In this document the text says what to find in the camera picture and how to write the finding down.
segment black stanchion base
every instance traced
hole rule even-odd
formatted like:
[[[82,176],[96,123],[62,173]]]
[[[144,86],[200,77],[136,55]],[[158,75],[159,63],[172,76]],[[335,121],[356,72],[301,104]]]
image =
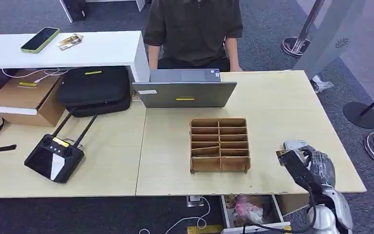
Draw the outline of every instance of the black stanchion base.
[[[359,115],[367,107],[367,105],[360,102],[349,102],[343,107],[343,113],[354,125],[361,128],[372,129],[374,128],[374,110],[370,109],[363,116]]]

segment white desk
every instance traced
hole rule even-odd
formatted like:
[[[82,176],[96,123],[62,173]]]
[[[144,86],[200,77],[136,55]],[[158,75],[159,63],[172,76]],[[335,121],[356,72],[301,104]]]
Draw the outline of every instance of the white desk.
[[[78,33],[83,42],[61,51],[56,44],[72,35],[60,33],[38,54],[20,50],[34,34],[0,35],[1,68],[127,66],[133,80],[148,82],[150,69],[141,31]]]

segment black cable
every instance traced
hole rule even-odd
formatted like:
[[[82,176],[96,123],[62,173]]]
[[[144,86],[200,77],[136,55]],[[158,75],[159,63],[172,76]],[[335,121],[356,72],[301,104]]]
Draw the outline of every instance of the black cable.
[[[313,199],[312,189],[310,188],[309,185],[307,186],[307,192],[309,192],[309,203],[313,207],[313,220],[312,220],[312,223],[309,224],[307,227],[303,228],[302,230],[288,231],[288,230],[283,230],[283,229],[280,229],[280,228],[267,227],[267,226],[257,224],[257,223],[253,224],[253,226],[256,226],[256,227],[259,227],[259,228],[264,228],[264,229],[267,229],[267,230],[270,230],[270,231],[280,232],[280,233],[283,233],[283,232],[285,232],[285,233],[305,233],[308,230],[312,229],[313,225],[316,222],[316,205],[315,205],[315,200]],[[246,224],[243,225],[243,234],[245,233],[245,229],[246,229]]]

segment yellow tag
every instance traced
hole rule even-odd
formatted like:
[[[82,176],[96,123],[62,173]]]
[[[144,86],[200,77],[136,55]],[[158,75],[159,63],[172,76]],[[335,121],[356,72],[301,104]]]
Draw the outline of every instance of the yellow tag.
[[[290,227],[290,226],[285,226],[285,227],[283,227],[283,230],[291,231],[291,230],[292,230],[292,227]]]
[[[199,229],[197,226],[187,227],[187,234],[218,234],[222,231],[222,225],[207,225],[203,229]]]
[[[98,74],[98,73],[102,73],[102,71],[86,72],[85,74],[86,75],[92,75],[92,74]]]
[[[194,101],[194,98],[176,98],[176,101]]]
[[[26,86],[36,86],[37,84],[35,83],[25,83],[25,82],[21,82],[19,83],[20,85],[26,85]]]
[[[68,144],[67,142],[65,142],[65,141],[63,141],[63,140],[60,140],[60,139],[58,139],[58,138],[56,138],[56,137],[54,137],[54,141],[55,141],[56,143],[58,143],[58,144],[64,146],[64,147],[68,147],[68,146],[69,146],[69,144]]]

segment stanchion post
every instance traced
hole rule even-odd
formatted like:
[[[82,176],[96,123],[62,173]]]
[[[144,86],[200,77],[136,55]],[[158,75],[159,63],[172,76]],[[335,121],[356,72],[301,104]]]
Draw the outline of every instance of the stanchion post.
[[[312,26],[312,23],[315,22],[316,17],[318,17],[324,2],[325,0],[315,1],[315,4],[313,4],[313,7],[298,37],[289,37],[281,42],[281,48],[285,53],[297,58],[300,58],[303,55],[304,51],[306,51],[310,44],[310,41],[306,39],[307,35],[309,34],[309,29]]]

